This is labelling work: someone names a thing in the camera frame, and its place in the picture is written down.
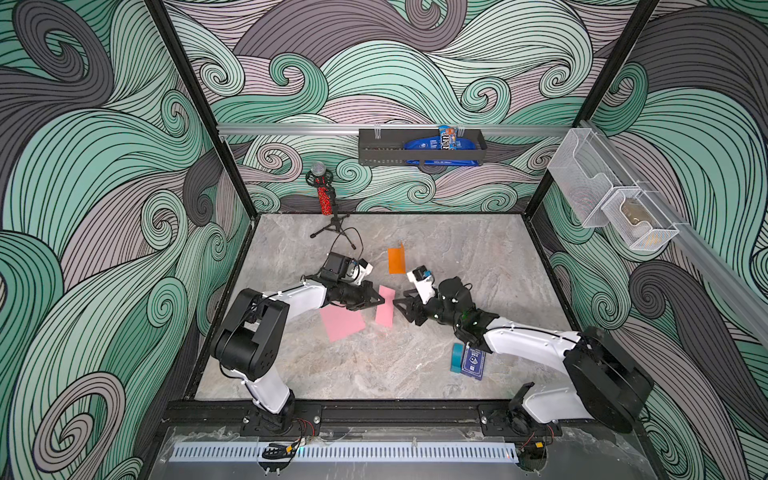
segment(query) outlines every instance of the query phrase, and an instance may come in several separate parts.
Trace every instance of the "wire mesh basket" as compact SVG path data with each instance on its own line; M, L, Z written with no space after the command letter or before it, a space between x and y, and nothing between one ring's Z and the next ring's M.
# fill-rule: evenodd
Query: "wire mesh basket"
M630 249L654 252L677 235L678 230L675 226L664 227L640 202L642 194L639 187L619 187L601 209Z
M549 163L558 183L583 227L604 227L608 218L600 206L621 182L595 150L598 142L591 128L572 128Z

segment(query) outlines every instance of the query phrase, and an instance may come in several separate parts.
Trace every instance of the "marble floor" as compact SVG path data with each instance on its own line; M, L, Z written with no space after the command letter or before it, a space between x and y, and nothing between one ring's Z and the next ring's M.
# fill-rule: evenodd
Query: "marble floor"
M310 233L328 222L322 215L271 214L260 219L235 292L284 290L323 264L336 235ZM405 275L390 275L387 249L406 249L406 268L425 265L435 284L453 276L472 283L472 299L483 310L517 322L569 329L552 285L520 215L361 214L344 220L356 227L373 264L366 279L375 286L412 288ZM357 257L340 238L334 251ZM482 380L450 371L458 340L448 326L406 322L395 312L392 328L374 323L375 309L363 310L366 328L331 343L318 310L292 319L285 328L275 367L301 399L503 399L525 382L560 379L561 374L517 356L486 357ZM237 380L221 375L209 359L196 399L248 399Z

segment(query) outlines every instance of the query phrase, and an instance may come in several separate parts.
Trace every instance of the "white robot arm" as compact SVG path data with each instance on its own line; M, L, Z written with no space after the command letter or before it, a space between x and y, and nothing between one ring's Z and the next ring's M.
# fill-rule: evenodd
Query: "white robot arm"
M272 294L240 292L214 337L211 355L222 369L243 380L253 403L286 428L293 393L273 368L287 320L308 310L338 303L360 310L383 303L363 277L372 266L330 253L326 264L300 285ZM423 266L408 272L414 290L394 301L405 318L421 326L427 319L450 325L467 346L539 362L563 373L559 382L525 386L510 401L508 422L518 432L537 431L562 419L598 419L618 432L630 432L653 382L610 336L597 329L561 332L512 322L476 308L458 277L435 288ZM243 327L260 321L256 332Z
M598 419L630 432L653 388L650 376L604 331L561 332L515 323L478 309L461 279L434 277L424 266L407 273L415 285L395 306L411 323L427 319L450 325L467 346L521 356L556 369L559 382L526 384L509 410L524 431L562 419Z

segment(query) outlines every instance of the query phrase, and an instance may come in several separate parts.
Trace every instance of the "metal rail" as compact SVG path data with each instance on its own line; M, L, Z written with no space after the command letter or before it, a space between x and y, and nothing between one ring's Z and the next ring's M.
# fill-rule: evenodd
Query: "metal rail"
M336 137L357 135L361 128L419 128L434 129L437 124L309 124L309 123L271 123L271 124L218 124L219 135L316 135ZM500 125L500 124L464 124L451 125L457 129L479 128L486 137L564 137L571 125Z

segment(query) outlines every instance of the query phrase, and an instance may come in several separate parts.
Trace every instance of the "tripod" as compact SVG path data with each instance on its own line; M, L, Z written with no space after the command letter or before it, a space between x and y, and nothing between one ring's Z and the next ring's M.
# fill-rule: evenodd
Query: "tripod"
M325 189L328 192L328 197L330 197L330 200L331 200L331 212L333 213L333 217L331 218L331 223L329 223L328 225L324 226L320 230L310 235L310 238L317 237L320 233L328 230L329 232L334 232L334 233L338 233L339 235L343 235L344 238L346 238L347 241L349 242L349 245L352 245L352 249L357 250L357 247L355 247L355 244L352 243L352 241L349 239L349 236L346 234L343 227L341 226L341 223L349 215L347 214L347 215L344 215L343 217L339 217L339 213L337 211L338 206L336 205L336 191L330 185L325 186Z

